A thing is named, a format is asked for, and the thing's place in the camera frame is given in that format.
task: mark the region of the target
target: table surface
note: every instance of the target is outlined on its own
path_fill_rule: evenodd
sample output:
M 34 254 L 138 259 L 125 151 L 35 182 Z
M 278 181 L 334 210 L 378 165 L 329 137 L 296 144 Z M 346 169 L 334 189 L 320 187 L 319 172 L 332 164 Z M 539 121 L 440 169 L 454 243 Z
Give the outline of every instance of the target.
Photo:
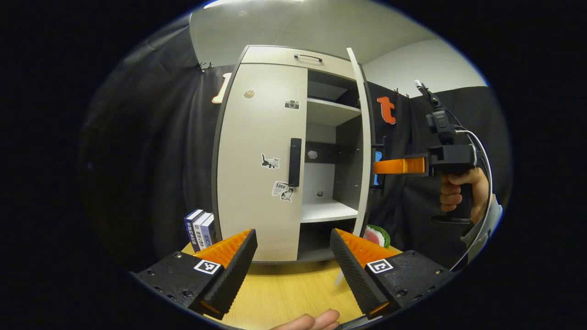
M 401 253 L 398 249 L 390 250 Z M 189 243 L 182 252 L 193 254 Z M 348 283 L 335 285 L 340 273 L 336 260 L 303 264 L 252 264 L 241 289 L 220 323 L 249 330 L 269 330 L 303 314 L 318 316 L 332 308 L 340 323 L 363 315 Z

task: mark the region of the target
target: white cabinet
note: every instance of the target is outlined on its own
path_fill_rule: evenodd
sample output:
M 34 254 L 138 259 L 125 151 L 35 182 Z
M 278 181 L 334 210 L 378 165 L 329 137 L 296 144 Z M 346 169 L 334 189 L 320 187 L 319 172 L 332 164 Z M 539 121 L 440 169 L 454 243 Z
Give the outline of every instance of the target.
M 300 64 L 298 54 L 329 65 Z M 351 61 L 245 48 L 214 142 L 218 239 L 255 228 L 253 261 L 301 262 L 333 257 L 332 228 L 362 233 L 373 157 L 364 88 Z

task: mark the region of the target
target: hand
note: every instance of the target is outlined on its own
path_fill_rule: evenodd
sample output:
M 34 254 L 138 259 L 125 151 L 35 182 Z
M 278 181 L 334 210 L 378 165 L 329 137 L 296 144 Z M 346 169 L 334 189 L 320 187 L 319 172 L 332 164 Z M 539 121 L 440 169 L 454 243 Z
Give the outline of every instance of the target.
M 339 317 L 340 313 L 338 311 L 329 309 L 315 318 L 304 314 L 291 322 L 278 325 L 271 330 L 334 330 L 339 326 L 339 323 L 336 322 Z
M 461 176 L 453 174 L 443 174 L 441 176 L 442 186 L 440 187 L 440 202 L 444 212 L 454 211 L 457 205 L 463 200 L 461 193 L 461 184 L 470 183 L 473 187 L 473 206 L 471 207 L 471 221 L 477 224 L 484 215 L 487 205 L 487 194 L 489 193 L 489 182 L 485 173 L 477 167 L 469 170 Z

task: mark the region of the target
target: white cable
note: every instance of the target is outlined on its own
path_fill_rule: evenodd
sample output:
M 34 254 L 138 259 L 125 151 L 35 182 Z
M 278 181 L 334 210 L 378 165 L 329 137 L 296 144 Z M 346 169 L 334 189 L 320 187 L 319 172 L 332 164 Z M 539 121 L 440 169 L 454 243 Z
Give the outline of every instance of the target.
M 479 138 L 475 135 L 475 133 L 468 131 L 468 130 L 458 130 L 456 131 L 456 133 L 465 133 L 468 135 L 471 135 L 473 138 L 475 138 L 475 140 L 477 141 L 477 143 L 479 144 L 479 147 L 481 148 L 481 151 L 483 151 L 483 156 L 485 157 L 485 160 L 487 162 L 487 174 L 489 176 L 489 198 L 487 200 L 487 207 L 485 210 L 485 216 L 483 217 L 483 219 L 481 220 L 481 228 L 479 228 L 479 233 L 477 233 L 477 236 L 475 236 L 475 239 L 473 240 L 473 242 L 471 243 L 471 245 L 469 245 L 469 247 L 467 248 L 467 251 L 465 251 L 465 253 L 463 254 L 463 256 L 454 264 L 454 266 L 452 266 L 450 268 L 450 271 L 452 271 L 454 269 L 454 267 L 456 267 L 459 262 L 461 262 L 461 260 L 463 260 L 463 258 L 468 255 L 469 251 L 471 250 L 471 247 L 473 247 L 473 245 L 477 242 L 477 240 L 479 239 L 479 236 L 481 235 L 481 233 L 483 232 L 483 226 L 485 225 L 485 221 L 487 220 L 487 215 L 489 214 L 489 208 L 491 207 L 491 196 L 493 195 L 492 192 L 492 188 L 493 188 L 493 177 L 491 176 L 491 166 L 489 165 L 489 158 L 487 157 L 487 153 L 485 152 L 485 148 L 483 148 L 483 144 L 481 144 L 481 141 L 479 141 Z

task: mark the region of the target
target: book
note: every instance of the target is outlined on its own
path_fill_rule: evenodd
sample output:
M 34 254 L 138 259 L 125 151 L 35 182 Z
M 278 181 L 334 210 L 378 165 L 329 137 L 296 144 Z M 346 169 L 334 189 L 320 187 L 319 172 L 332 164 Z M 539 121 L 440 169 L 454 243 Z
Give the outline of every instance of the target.
M 211 215 L 212 215 L 212 213 L 206 212 L 201 217 L 199 217 L 196 222 L 194 222 L 195 239 L 196 239 L 196 241 L 198 241 L 198 245 L 200 246 L 200 250 L 203 250 L 206 248 L 206 245 L 204 244 L 204 236 L 202 235 L 201 226 L 206 220 L 208 220 L 208 218 Z
M 200 250 L 200 245 L 198 244 L 198 240 L 195 236 L 193 224 L 196 222 L 203 214 L 204 210 L 197 209 L 192 213 L 188 214 L 184 218 L 185 223 L 185 230 L 187 231 L 188 239 L 191 242 L 191 246 L 194 248 L 194 252 L 198 252 Z
M 204 236 L 204 245 L 206 247 L 212 246 L 214 244 L 214 234 L 210 231 L 210 229 L 214 229 L 214 215 L 210 215 L 202 226 L 202 235 Z

